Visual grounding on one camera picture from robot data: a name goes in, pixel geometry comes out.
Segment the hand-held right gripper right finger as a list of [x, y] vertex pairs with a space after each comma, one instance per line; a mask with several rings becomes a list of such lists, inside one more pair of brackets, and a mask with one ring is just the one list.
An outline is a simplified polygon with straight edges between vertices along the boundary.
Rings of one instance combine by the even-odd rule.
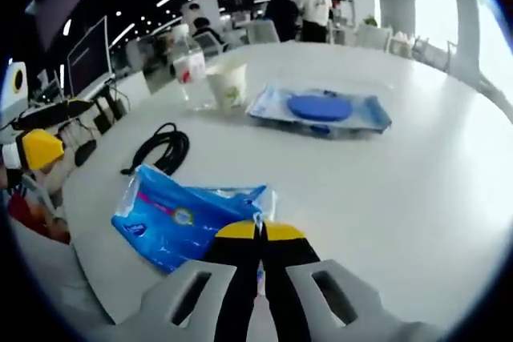
[[401, 322], [378, 292], [283, 223], [261, 230], [265, 291], [280, 341], [393, 341]]

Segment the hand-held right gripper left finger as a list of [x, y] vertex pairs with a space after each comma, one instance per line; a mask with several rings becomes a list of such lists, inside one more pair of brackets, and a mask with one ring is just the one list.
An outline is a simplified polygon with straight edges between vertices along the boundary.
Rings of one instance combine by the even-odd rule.
[[139, 310], [103, 330], [105, 341], [244, 341], [260, 262], [251, 221], [215, 236], [202, 260], [189, 260], [143, 294]]

